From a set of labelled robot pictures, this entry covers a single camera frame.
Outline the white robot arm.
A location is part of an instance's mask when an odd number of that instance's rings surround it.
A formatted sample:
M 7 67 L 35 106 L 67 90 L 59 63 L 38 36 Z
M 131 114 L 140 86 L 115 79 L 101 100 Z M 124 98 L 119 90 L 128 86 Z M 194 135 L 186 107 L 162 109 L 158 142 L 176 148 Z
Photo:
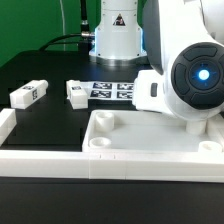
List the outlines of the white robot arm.
M 187 121 L 224 111 L 224 0 L 101 0 L 92 61 L 127 65 L 147 59 L 133 104 Z

